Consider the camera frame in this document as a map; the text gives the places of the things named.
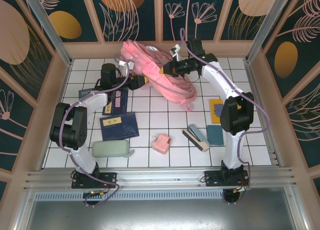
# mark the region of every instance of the blue notebook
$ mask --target blue notebook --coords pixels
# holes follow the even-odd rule
[[[121,91],[115,92],[115,98],[107,106],[103,107],[102,115],[115,116],[125,114],[128,105],[128,92],[129,89],[125,88]]]
[[[136,114],[127,112],[100,118],[103,141],[123,140],[139,136]]]
[[[82,99],[83,97],[87,96],[89,93],[91,93],[92,90],[93,88],[79,90],[79,99]]]
[[[224,136],[221,125],[207,125],[206,136],[210,145],[224,145]]]

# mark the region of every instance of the purple cable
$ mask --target purple cable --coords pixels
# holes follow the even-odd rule
[[[117,54],[117,55],[114,56],[114,58],[117,58],[117,57],[123,58],[124,61],[125,61],[125,63],[126,63],[126,67],[127,67],[127,73],[126,73],[126,76],[125,76],[125,79],[123,80],[123,82],[122,82],[120,85],[118,85],[118,86],[116,86],[116,87],[114,87],[114,88],[112,88],[112,89],[108,89],[108,90],[103,90],[103,91],[98,91],[98,92],[90,93],[90,94],[88,94],[87,96],[84,96],[83,98],[81,98],[80,100],[78,100],[77,102],[75,102],[74,104],[72,104],[72,105],[67,109],[67,111],[65,112],[65,114],[64,114],[64,116],[63,116],[63,119],[62,119],[62,122],[61,122],[61,126],[60,126],[60,132],[59,132],[59,145],[60,145],[60,147],[61,147],[62,150],[64,150],[64,151],[66,151],[66,152],[69,153],[72,162],[74,163],[74,165],[75,165],[77,168],[79,168],[79,169],[80,169],[85,175],[87,175],[89,178],[91,178],[91,179],[93,179],[93,180],[95,180],[95,181],[97,181],[97,182],[100,182],[100,183],[103,183],[103,184],[107,184],[107,185],[117,186],[116,190],[115,190],[113,193],[111,193],[105,200],[102,200],[102,201],[98,202],[98,203],[95,204],[95,205],[88,205],[88,204],[87,204],[87,200],[85,199],[84,202],[85,202],[86,206],[87,206],[87,207],[90,206],[90,207],[92,207],[92,208],[94,208],[95,206],[98,207],[98,206],[104,204],[104,203],[105,203],[106,201],[108,201],[110,198],[112,198],[113,195],[119,190],[120,185],[117,184],[117,183],[114,183],[114,182],[103,181],[103,180],[101,180],[101,179],[98,179],[98,178],[90,175],[90,174],[89,174],[88,172],[86,172],[81,166],[79,166],[78,163],[75,161],[73,155],[70,154],[71,151],[70,151],[69,149],[66,149],[66,148],[63,146],[63,143],[62,143],[62,133],[63,133],[63,130],[64,130],[64,126],[65,126],[65,122],[66,122],[66,119],[67,119],[68,114],[70,113],[71,109],[73,109],[75,106],[77,106],[78,104],[80,104],[81,101],[84,101],[84,100],[86,100],[86,99],[88,99],[88,98],[90,98],[91,96],[94,96],[94,95],[96,95],[96,94],[103,94],[103,93],[108,93],[108,92],[115,91],[115,90],[121,88],[121,87],[126,83],[128,77],[129,77],[129,72],[130,72],[130,68],[129,68],[128,61],[127,61],[122,55],[120,55],[120,54]]]
[[[181,44],[186,48],[186,50],[188,51],[188,53],[190,55],[192,55],[195,59],[197,59],[198,61],[200,61],[201,63],[210,66],[211,68],[213,68],[214,70],[216,70],[224,79],[225,81],[229,84],[229,86],[231,87],[231,89],[239,94],[242,98],[244,98],[245,100],[247,100],[248,102],[252,103],[253,105],[255,105],[258,109],[260,109],[260,111],[265,115],[265,118],[267,120],[267,126],[266,128],[262,129],[262,130],[258,130],[258,131],[245,131],[240,135],[238,144],[237,144],[237,157],[239,159],[239,161],[243,164],[247,164],[248,165],[248,185],[250,186],[250,180],[251,180],[251,171],[250,171],[250,163],[248,161],[243,161],[240,157],[240,145],[241,145],[241,140],[242,138],[247,135],[247,134],[260,134],[260,133],[264,133],[265,131],[267,131],[270,128],[270,118],[268,116],[268,114],[266,113],[266,111],[256,102],[252,101],[250,98],[248,98],[247,96],[243,95],[241,92],[239,92],[234,85],[232,84],[231,81],[229,81],[229,79],[224,75],[221,74],[220,70],[218,68],[216,68],[215,66],[213,66],[212,64],[210,64],[209,62],[206,62],[204,60],[202,60],[200,57],[196,56],[193,52],[190,51],[190,49],[187,47],[187,44],[185,43],[184,39],[185,39],[185,29],[184,28],[180,28],[180,39],[181,39]]]

